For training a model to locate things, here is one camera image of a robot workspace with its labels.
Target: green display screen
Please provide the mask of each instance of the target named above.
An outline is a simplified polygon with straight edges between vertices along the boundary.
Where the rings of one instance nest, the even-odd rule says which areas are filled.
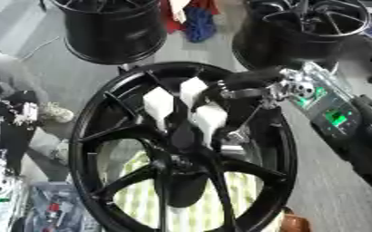
[[[329,110],[325,113],[326,119],[335,127],[347,121],[346,115],[338,110]]]

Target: red cloth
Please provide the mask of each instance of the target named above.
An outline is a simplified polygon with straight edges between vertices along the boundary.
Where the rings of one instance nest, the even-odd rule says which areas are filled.
[[[214,0],[191,0],[188,5],[208,9],[213,15],[218,15],[220,13]],[[161,12],[162,20],[166,23],[166,28],[169,34],[182,29],[181,24],[173,20],[169,0],[161,0]]]

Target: white foam block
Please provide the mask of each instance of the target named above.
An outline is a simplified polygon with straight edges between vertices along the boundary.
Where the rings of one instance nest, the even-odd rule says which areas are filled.
[[[207,89],[207,85],[201,79],[198,77],[190,78],[188,81],[181,84],[181,100],[190,109],[199,94],[205,89]]]
[[[203,132],[204,146],[211,148],[214,132],[226,124],[227,117],[228,113],[215,102],[200,106],[191,115],[191,122]]]
[[[160,131],[166,131],[165,118],[173,113],[173,96],[161,87],[143,95],[143,107],[156,121]]]

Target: sneaker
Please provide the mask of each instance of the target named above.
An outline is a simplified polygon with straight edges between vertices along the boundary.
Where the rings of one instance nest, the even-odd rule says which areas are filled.
[[[60,123],[66,123],[73,119],[74,113],[59,106],[58,103],[48,102],[41,106],[41,118],[44,120],[55,120]]]
[[[67,166],[69,160],[69,140],[62,140],[51,154],[51,159]]]

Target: gray pants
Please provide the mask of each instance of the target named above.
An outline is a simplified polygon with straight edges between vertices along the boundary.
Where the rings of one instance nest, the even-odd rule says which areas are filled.
[[[6,90],[34,91],[40,103],[48,103],[49,96],[41,87],[40,80],[31,74],[17,58],[0,53],[0,83],[9,85]]]
[[[38,127],[34,133],[29,147],[46,157],[51,157],[51,153],[61,141],[53,134],[46,133]]]

